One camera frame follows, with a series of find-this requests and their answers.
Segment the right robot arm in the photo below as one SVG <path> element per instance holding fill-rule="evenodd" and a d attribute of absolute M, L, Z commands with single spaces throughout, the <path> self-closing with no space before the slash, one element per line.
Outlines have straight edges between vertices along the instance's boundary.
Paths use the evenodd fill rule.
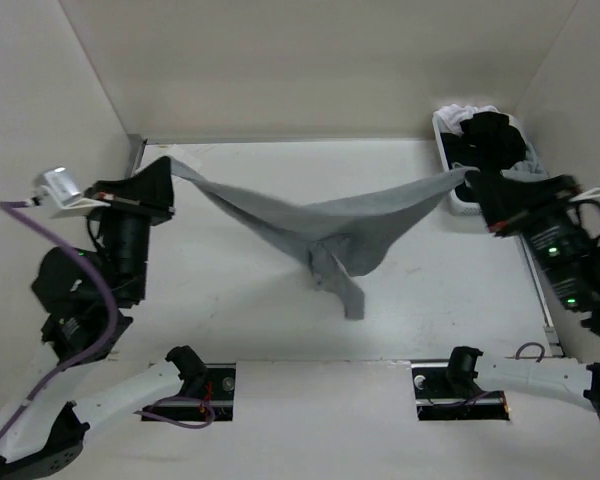
<path fill-rule="evenodd" d="M 466 180 L 489 231 L 521 237 L 561 306 L 586 314 L 582 327 L 600 338 L 600 236 L 584 228 L 581 214 L 585 205 L 600 212 L 600 202 L 584 197 L 570 175 L 521 182 L 470 170 Z M 458 346 L 443 375 L 455 395 L 511 390 L 570 403 L 600 418 L 600 362 L 557 367 Z"/>

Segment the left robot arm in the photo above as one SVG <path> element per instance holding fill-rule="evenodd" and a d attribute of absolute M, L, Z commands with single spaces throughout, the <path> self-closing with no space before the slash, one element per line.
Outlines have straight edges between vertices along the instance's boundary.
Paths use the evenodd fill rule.
<path fill-rule="evenodd" d="M 100 428 L 199 395 L 207 367 L 178 346 L 115 387 L 73 396 L 145 297 L 151 229 L 175 212 L 170 158 L 86 190 L 57 167 L 35 179 L 31 198 L 1 209 L 52 243 L 31 286 L 47 315 L 40 344 L 23 391 L 0 410 L 0 479 L 42 479 L 72 463 Z"/>

